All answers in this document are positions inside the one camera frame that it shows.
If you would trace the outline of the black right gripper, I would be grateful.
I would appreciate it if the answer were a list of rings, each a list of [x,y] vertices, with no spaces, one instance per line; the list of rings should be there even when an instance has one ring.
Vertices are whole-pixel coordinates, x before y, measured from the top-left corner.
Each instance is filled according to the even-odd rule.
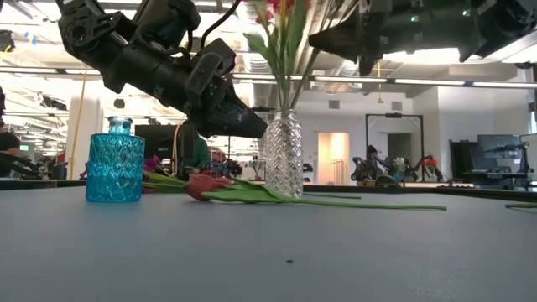
[[[485,45],[477,9],[467,0],[369,1],[341,23],[308,38],[311,47],[357,63],[367,76],[384,55],[456,48],[459,61]]]

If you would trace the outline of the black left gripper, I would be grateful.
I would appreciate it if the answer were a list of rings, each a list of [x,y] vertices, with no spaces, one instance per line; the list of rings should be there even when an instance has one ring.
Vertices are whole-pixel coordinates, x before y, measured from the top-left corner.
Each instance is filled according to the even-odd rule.
[[[167,59],[167,105],[184,113],[200,135],[261,138],[267,123],[231,91],[224,75],[233,68],[235,53],[216,39],[189,56]]]

